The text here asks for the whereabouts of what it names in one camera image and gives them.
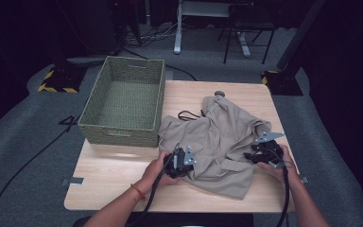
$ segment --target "person's right arm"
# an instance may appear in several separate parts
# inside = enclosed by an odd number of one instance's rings
[[[294,206],[296,208],[298,225],[301,227],[329,226],[317,205],[312,200],[311,195],[303,185],[299,174],[297,173],[294,161],[288,152],[288,148],[284,145],[281,145],[281,148],[284,152],[283,160],[285,161],[288,170],[288,183],[294,200]],[[284,182],[283,171],[281,169],[273,168],[265,163],[258,163],[257,165],[270,173],[280,182]]]

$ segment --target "bracelet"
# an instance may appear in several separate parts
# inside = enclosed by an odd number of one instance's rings
[[[134,199],[135,201],[138,201],[138,200],[145,201],[146,200],[146,196],[140,191],[140,189],[138,189],[138,187],[136,185],[134,185],[134,183],[132,183],[130,186],[132,188],[134,188],[138,192],[138,194],[140,194],[140,196],[138,196],[137,198]]]

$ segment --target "table top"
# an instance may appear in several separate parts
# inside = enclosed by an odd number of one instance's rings
[[[215,91],[224,92],[225,97],[240,108],[271,122],[272,131],[284,131],[268,87],[263,84],[167,80],[163,117],[177,116],[186,110],[199,114],[203,98],[213,96]],[[276,141],[289,147],[286,136]],[[69,210],[99,210],[122,194],[131,183],[137,182],[158,153],[158,148],[93,145],[85,140],[74,173],[74,177],[84,178],[84,181],[69,186],[64,206]],[[280,213],[284,203],[284,185],[256,167],[243,200],[219,196],[179,181],[176,185],[159,188],[149,210]],[[142,211],[146,205],[147,201],[141,201],[134,210]],[[294,211],[292,199],[288,211]]]

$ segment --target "person's left hand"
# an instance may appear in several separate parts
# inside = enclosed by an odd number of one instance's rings
[[[169,155],[170,152],[162,151],[158,157],[158,159],[153,160],[146,168],[146,171],[143,174],[143,177],[140,181],[136,183],[138,188],[146,194],[151,191],[152,184],[154,183],[155,179],[158,177],[158,174],[161,172],[162,168],[164,167],[164,157]],[[166,174],[164,174],[159,182],[159,187],[176,184],[179,181],[179,178],[172,179]]]

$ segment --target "crumpled fabric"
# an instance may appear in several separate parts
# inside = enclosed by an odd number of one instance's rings
[[[242,200],[250,187],[253,164],[243,152],[271,124],[239,108],[223,96],[203,99],[204,117],[184,121],[173,116],[159,128],[159,151],[190,146],[197,163],[182,179],[199,188]]]

